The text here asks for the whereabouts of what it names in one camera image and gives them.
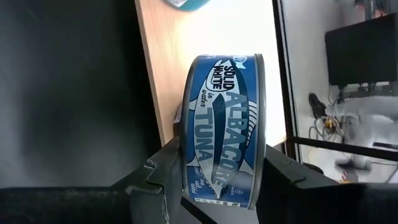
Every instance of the logo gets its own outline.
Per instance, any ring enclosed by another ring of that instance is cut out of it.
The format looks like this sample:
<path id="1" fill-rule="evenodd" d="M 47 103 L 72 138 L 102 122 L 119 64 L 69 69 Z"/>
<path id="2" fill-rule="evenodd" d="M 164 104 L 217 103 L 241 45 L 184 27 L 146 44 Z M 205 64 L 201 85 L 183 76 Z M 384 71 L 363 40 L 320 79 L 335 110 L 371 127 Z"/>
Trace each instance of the logo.
<path id="1" fill-rule="evenodd" d="M 245 61 L 239 59 L 241 66 Z M 238 172 L 253 175 L 244 156 L 257 124 L 257 104 L 248 100 L 237 63 L 217 61 L 189 108 L 194 111 L 195 157 L 187 166 L 200 168 L 215 198 L 220 198 Z"/>

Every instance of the desk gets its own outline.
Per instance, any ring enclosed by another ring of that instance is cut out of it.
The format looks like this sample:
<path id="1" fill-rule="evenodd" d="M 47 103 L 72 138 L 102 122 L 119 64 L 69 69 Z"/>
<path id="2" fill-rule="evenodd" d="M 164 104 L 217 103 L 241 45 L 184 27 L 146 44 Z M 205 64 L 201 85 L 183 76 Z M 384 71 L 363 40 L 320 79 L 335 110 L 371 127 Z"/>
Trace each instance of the desk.
<path id="1" fill-rule="evenodd" d="M 193 12 L 162 0 L 136 0 L 136 7 L 162 145 L 173 138 L 188 70 L 201 54 L 263 54 L 267 144 L 285 141 L 272 1 L 213 0 Z"/>

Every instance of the blue label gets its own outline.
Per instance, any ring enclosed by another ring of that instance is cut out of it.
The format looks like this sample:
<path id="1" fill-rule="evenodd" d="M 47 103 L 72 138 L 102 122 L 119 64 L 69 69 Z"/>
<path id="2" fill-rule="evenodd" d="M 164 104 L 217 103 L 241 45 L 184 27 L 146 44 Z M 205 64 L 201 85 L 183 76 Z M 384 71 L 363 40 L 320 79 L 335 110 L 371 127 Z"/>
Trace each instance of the blue label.
<path id="1" fill-rule="evenodd" d="M 257 78 L 254 56 L 200 56 L 187 132 L 189 194 L 197 202 L 248 207 L 254 182 Z"/>

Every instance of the wooden board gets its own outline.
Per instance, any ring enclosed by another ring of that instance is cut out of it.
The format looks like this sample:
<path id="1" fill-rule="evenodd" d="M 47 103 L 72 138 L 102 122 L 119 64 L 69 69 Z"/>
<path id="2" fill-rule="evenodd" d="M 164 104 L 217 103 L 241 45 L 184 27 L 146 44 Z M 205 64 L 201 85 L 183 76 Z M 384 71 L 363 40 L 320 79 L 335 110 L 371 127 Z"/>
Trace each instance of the wooden board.
<path id="1" fill-rule="evenodd" d="M 162 0 L 136 0 L 162 144 L 173 138 L 188 70 L 201 54 L 261 53 L 266 66 L 267 144 L 285 141 L 272 1 L 212 0 L 193 12 Z"/>

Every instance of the black bar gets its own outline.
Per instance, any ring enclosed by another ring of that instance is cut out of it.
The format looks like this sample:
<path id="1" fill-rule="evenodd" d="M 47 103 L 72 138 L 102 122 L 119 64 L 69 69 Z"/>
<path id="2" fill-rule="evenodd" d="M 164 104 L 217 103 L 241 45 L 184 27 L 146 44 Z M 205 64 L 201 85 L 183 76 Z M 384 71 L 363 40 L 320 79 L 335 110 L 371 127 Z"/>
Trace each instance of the black bar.
<path id="1" fill-rule="evenodd" d="M 387 159 L 390 161 L 398 162 L 398 152 L 386 151 L 382 149 L 371 149 L 367 147 L 347 145 L 335 142 L 319 141 L 319 140 L 300 138 L 300 137 L 290 137 L 287 138 L 287 141 L 297 144 L 313 146 L 313 147 L 320 147 L 323 149 L 331 149 L 340 152 L 348 152 L 348 153 L 370 156 L 379 159 Z"/>
<path id="2" fill-rule="evenodd" d="M 191 215 L 193 215 L 195 218 L 199 220 L 201 223 L 209 223 L 209 224 L 217 224 L 213 219 L 211 219 L 206 213 L 201 211 L 198 207 L 194 206 L 190 201 L 188 201 L 186 198 L 181 199 L 181 205 L 187 209 Z"/>
<path id="3" fill-rule="evenodd" d="M 290 68 L 289 51 L 287 47 L 286 49 L 284 49 L 284 44 L 283 44 L 283 40 L 285 40 L 285 43 L 287 43 L 286 35 L 284 35 L 285 18 L 283 13 L 282 1 L 272 0 L 272 5 L 274 8 L 274 22 L 275 22 L 275 31 L 276 31 L 276 40 L 277 40 L 277 49 L 278 49 L 278 58 L 279 58 L 280 82 L 282 86 L 282 97 L 284 101 L 286 135 L 289 137 L 297 135 L 297 129 L 295 129 L 295 127 L 297 127 L 297 122 L 295 119 L 296 116 L 295 116 L 294 104 L 292 105 L 290 104 L 290 96 L 289 96 L 290 93 L 289 84 L 290 84 L 290 90 L 293 90 L 293 88 L 292 88 L 292 77 L 290 74 L 290 69 L 289 71 L 286 70 L 286 64 Z M 286 50 L 287 62 L 285 60 L 285 54 L 284 54 L 285 50 Z M 296 157 L 296 150 L 294 144 L 286 143 L 284 153 L 294 160 L 300 159 Z"/>

